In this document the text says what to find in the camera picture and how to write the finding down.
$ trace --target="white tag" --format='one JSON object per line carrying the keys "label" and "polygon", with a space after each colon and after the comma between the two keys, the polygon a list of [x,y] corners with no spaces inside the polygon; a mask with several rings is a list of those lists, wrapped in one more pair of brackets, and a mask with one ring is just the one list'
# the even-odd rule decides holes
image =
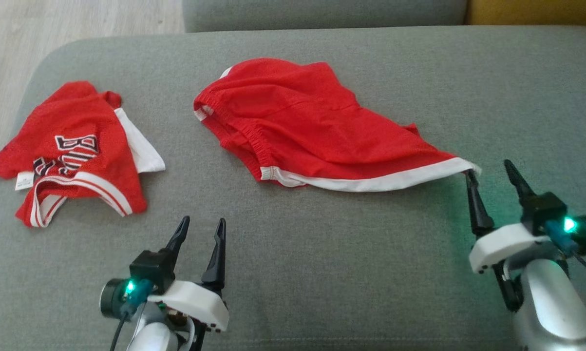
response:
{"label": "white tag", "polygon": [[16,178],[16,190],[28,189],[33,186],[35,180],[35,173],[20,172]]}

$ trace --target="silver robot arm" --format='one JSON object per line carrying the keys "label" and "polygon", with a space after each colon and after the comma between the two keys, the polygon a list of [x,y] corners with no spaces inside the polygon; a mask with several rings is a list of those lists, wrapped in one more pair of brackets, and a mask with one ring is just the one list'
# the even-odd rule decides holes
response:
{"label": "silver robot arm", "polygon": [[186,216],[166,247],[156,253],[143,251],[130,265],[130,278],[113,278],[103,288],[100,311],[120,320],[112,351],[126,321],[136,323],[128,351],[200,351],[206,332],[228,329],[228,308],[222,300],[226,221],[219,221],[201,283],[175,280],[175,263],[188,228]]}
{"label": "silver robot arm", "polygon": [[562,267],[533,260],[522,270],[520,283],[523,302],[513,328],[523,349],[586,351],[586,307]]}
{"label": "silver robot arm", "polygon": [[566,259],[586,255],[586,216],[566,217],[554,194],[536,195],[505,160],[523,207],[521,222],[494,228],[472,171],[466,173],[474,273],[493,271],[522,351],[586,351],[586,307],[567,275]]}

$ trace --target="wooden floor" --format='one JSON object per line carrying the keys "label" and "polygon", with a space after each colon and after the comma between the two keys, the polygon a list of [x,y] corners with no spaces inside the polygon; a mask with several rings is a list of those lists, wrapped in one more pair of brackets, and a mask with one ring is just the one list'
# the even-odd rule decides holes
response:
{"label": "wooden floor", "polygon": [[0,149],[35,67],[69,42],[183,33],[181,0],[0,0]]}

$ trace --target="yellow cushion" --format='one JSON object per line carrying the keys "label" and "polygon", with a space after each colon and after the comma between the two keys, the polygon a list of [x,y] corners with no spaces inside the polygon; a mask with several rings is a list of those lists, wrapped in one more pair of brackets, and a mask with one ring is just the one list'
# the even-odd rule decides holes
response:
{"label": "yellow cushion", "polygon": [[466,23],[586,26],[586,0],[470,0]]}

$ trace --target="gray upholstery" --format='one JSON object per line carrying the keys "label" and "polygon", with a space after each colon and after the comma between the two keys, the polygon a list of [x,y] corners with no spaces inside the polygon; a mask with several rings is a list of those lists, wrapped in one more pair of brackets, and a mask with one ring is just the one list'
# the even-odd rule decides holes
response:
{"label": "gray upholstery", "polygon": [[466,0],[182,0],[187,32],[462,24]]}
{"label": "gray upholstery", "polygon": [[[68,80],[123,96],[168,169],[142,177],[150,208],[120,218],[72,200],[47,229],[14,218],[24,194],[0,180],[0,351],[106,350],[103,284],[125,276],[192,216],[178,278],[206,268],[228,221],[229,331],[205,350],[506,351],[511,314],[493,276],[471,273],[473,244],[459,175],[404,191],[347,194],[258,184],[192,114],[192,100],[231,65],[257,56],[325,60],[362,105],[416,122],[440,149],[484,169],[498,224],[519,206],[511,158],[536,191],[586,213],[586,27],[408,27],[202,33],[69,44],[37,69],[19,122]],[[586,301],[586,271],[571,263]],[[126,347],[134,325],[121,335]]]}

